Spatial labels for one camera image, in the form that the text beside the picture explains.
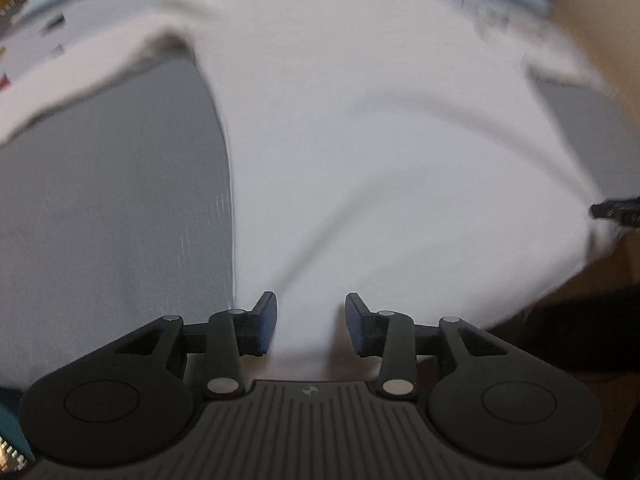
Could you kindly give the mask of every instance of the gray fabric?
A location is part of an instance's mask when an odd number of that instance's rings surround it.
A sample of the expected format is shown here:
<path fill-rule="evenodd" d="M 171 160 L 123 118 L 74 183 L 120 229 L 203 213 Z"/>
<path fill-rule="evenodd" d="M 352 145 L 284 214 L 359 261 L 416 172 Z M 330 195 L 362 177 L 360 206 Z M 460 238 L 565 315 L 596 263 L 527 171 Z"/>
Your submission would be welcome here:
<path fill-rule="evenodd" d="M 566 140 L 608 198 L 640 195 L 640 133 L 611 97 L 538 80 Z"/>
<path fill-rule="evenodd" d="M 0 150 L 0 182 L 0 386 L 231 305 L 226 150 L 189 59 L 28 128 Z"/>

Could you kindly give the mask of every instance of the white cloth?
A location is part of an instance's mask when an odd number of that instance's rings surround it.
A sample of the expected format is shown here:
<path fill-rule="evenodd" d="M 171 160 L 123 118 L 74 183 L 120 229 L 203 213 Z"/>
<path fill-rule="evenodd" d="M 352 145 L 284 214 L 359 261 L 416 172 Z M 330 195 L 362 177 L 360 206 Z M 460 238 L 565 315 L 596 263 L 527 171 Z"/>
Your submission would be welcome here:
<path fill-rule="evenodd" d="M 423 324 L 490 326 L 616 234 L 589 218 L 602 197 L 521 59 L 437 0 L 170 0 L 0 94 L 0 139 L 172 38 L 193 49 L 226 137 L 236 306 L 278 297 L 258 376 L 365 374 L 348 292 Z"/>

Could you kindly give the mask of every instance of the ribbed black surface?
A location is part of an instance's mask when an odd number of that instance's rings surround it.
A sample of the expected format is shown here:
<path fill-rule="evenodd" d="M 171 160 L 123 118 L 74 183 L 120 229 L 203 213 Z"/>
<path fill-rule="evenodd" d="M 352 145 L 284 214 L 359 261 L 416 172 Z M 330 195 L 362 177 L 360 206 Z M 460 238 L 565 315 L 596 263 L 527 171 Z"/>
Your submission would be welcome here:
<path fill-rule="evenodd" d="M 494 468 L 441 442 L 414 404 L 364 383 L 258 382 L 207 406 L 176 446 L 146 462 L 83 471 L 48 462 L 27 480 L 496 480 L 597 478 L 579 463 L 539 471 Z"/>

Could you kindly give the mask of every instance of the metal rivet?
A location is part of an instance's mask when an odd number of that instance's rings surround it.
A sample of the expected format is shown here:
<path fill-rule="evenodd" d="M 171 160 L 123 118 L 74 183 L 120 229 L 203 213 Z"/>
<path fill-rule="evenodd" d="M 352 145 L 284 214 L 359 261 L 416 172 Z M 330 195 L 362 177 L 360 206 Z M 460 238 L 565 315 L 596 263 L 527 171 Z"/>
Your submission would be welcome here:
<path fill-rule="evenodd" d="M 382 389 L 389 395 L 404 396 L 414 390 L 414 385 L 404 379 L 389 379 L 382 384 Z"/>
<path fill-rule="evenodd" d="M 236 392 L 240 384 L 231 377 L 216 377 L 207 383 L 207 388 L 215 394 L 225 395 Z"/>

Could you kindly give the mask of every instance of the red object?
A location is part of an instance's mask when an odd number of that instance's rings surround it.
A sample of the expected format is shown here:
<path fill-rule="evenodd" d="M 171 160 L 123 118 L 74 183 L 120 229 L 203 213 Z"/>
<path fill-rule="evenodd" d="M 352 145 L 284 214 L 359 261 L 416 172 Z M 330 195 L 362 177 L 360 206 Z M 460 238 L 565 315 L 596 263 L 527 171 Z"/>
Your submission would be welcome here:
<path fill-rule="evenodd" d="M 9 86 L 10 84 L 11 81 L 9 81 L 9 78 L 6 76 L 6 74 L 2 74 L 2 77 L 0 77 L 0 90 Z"/>

